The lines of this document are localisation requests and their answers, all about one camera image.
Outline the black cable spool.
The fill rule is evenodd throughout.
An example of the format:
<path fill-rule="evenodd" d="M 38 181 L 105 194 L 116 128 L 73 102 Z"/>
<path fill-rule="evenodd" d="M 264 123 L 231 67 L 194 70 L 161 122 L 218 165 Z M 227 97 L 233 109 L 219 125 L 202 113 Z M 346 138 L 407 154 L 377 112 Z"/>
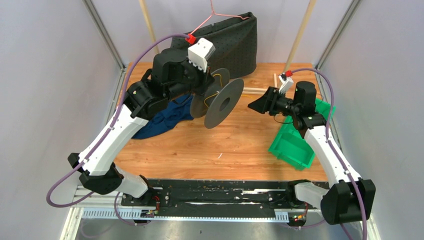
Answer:
<path fill-rule="evenodd" d="M 202 95 L 195 94 L 190 104 L 193 118 L 204 118 L 204 126 L 212 129 L 221 124 L 237 105 L 244 90 L 242 78 L 230 79 L 226 68 L 219 68 L 210 74 L 213 83 Z"/>

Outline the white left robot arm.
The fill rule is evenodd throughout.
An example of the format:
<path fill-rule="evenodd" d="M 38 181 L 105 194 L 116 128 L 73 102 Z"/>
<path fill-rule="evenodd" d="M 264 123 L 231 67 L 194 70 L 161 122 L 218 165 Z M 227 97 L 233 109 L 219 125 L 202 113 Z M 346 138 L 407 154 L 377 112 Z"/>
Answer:
<path fill-rule="evenodd" d="M 140 81 L 122 94 L 123 103 L 95 140 L 68 161 L 83 163 L 78 171 L 82 185 L 100 195 L 113 191 L 129 194 L 141 206 L 153 201 L 153 192 L 141 177 L 120 169 L 114 160 L 127 142 L 169 102 L 188 94 L 204 93 L 214 81 L 209 58 L 214 47 L 187 50 L 167 48 L 153 59 Z"/>

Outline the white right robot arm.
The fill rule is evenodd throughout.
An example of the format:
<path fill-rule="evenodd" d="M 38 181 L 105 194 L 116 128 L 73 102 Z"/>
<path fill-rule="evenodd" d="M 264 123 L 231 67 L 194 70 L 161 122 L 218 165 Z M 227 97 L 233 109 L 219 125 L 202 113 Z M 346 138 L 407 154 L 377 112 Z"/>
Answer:
<path fill-rule="evenodd" d="M 330 225 L 357 221 L 365 224 L 371 215 L 376 186 L 353 169 L 333 142 L 327 118 L 316 110 L 316 95 L 315 85 L 308 81 L 295 85 L 293 98 L 270 86 L 248 108 L 260 114 L 291 117 L 294 128 L 312 148 L 326 173 L 329 189 L 305 179 L 289 182 L 285 201 L 291 208 L 307 203 L 320 209 Z"/>

